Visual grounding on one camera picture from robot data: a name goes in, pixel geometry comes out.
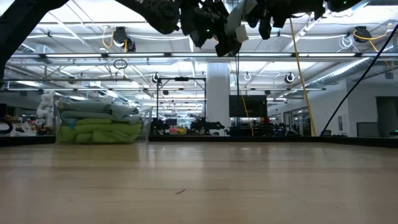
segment yellow cable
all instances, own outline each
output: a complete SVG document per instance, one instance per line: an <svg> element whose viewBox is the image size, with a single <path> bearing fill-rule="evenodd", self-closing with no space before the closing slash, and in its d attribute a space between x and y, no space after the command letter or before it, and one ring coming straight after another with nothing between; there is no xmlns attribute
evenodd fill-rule
<svg viewBox="0 0 398 224"><path fill-rule="evenodd" d="M378 36L378 37L372 37L372 38L361 37L361 36L359 36L359 35L356 35L355 33L357 33L357 30L354 31L353 34L354 34L355 37L357 37L357 38L359 38L359 39L363 39L363 40L377 40L377 39L380 39L381 37L384 37L385 35L387 35L388 30L386 31L385 34L383 34L383 35L381 35L381 36Z"/></svg>
<svg viewBox="0 0 398 224"><path fill-rule="evenodd" d="M372 42L371 40L370 40L369 42L371 43L373 49L374 49L377 53L379 53L378 49L377 49L376 46L373 44L373 42ZM386 63L386 65L391 69L392 72L394 72L394 74L398 75L398 74L396 73L396 71L394 71L394 68L392 68L391 65L390 65L387 61L384 60L384 63Z"/></svg>
<svg viewBox="0 0 398 224"><path fill-rule="evenodd" d="M246 103L244 102L244 98L243 98L242 93L241 93L241 96L242 96L242 100L243 100L244 111L246 112L246 116L247 116L248 119L249 119L249 124L250 124L250 129L251 129L251 136L254 137L253 127L251 126L251 121L250 121L250 118L249 118L248 109L246 109Z"/></svg>
<svg viewBox="0 0 398 224"><path fill-rule="evenodd" d="M106 27L104 27L103 36L105 36L105 31L106 31ZM106 48L111 48L111 47L112 47L112 45L113 45L113 31L112 31L112 37L111 37L111 45L106 45L106 44L105 44L104 37L102 37L102 43L104 44L104 46L105 46Z"/></svg>
<svg viewBox="0 0 398 224"><path fill-rule="evenodd" d="M293 43L294 43L294 52L296 54L296 61L297 61L298 72L300 74L301 85L303 86L304 98L305 98L305 101L307 102L308 113L310 114L310 122L311 122L312 131L313 131L314 135L317 136L317 130L315 130L315 125L314 125L313 119L312 119L310 101L308 100L307 91L305 90L304 77L303 77L303 74L302 74L301 68L300 68L299 53L297 53L297 44L296 44L296 38L294 37L292 18L290 18L290 29L292 31L292 37L293 37Z"/></svg>

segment ventilation duct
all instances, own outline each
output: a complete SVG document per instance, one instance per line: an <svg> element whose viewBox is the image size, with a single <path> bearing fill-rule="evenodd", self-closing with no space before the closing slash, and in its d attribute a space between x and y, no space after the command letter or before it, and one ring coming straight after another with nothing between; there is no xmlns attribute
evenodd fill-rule
<svg viewBox="0 0 398 224"><path fill-rule="evenodd" d="M395 36L383 52L396 52L398 51L398 36ZM354 75L360 71L363 71L369 67L374 58L361 58L357 59L354 62L347 63L339 63L338 65L325 70L320 73L318 78L315 81L312 81L308 84L307 88L313 87L315 85L327 85L333 82L337 82L343 78L346 78L350 75Z"/></svg>

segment white pillar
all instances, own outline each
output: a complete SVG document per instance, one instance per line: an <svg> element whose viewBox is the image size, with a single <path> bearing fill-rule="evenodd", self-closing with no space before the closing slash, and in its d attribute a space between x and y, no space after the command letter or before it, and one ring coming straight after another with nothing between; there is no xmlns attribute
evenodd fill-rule
<svg viewBox="0 0 398 224"><path fill-rule="evenodd" d="M207 118L209 122L219 121L225 128L230 126L229 118L229 65L228 63L207 64ZM224 130L210 130L224 136Z"/></svg>

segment wooden floor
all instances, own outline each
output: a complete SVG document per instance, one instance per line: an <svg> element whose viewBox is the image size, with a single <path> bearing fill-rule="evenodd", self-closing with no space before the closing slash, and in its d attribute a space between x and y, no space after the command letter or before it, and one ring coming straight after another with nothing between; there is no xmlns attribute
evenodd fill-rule
<svg viewBox="0 0 398 224"><path fill-rule="evenodd" d="M0 223L398 223L398 150L302 143L0 148Z"/></svg>

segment folded blanket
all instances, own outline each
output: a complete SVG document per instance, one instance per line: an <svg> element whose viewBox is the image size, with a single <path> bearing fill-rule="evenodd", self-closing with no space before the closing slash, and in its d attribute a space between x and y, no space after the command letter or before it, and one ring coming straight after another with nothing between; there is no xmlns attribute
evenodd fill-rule
<svg viewBox="0 0 398 224"><path fill-rule="evenodd" d="M127 143L135 140L140 131L140 124L86 124L73 128L61 126L57 140L75 143Z"/></svg>
<svg viewBox="0 0 398 224"><path fill-rule="evenodd" d="M81 102L65 102L63 101L60 110L72 110L79 112L106 113L111 114L116 119L123 119L132 114L138 114L136 107L115 105L114 103L98 102L98 101L81 101Z"/></svg>
<svg viewBox="0 0 398 224"><path fill-rule="evenodd" d="M80 119L85 119L85 118L108 119L113 121L119 121L122 123L126 122L128 124L142 123L141 117L138 115L118 118L112 114L107 114L107 113L81 112L81 111L71 111L71 110L65 110L61 112L61 120L63 123L66 123L67 125L76 125L76 123Z"/></svg>

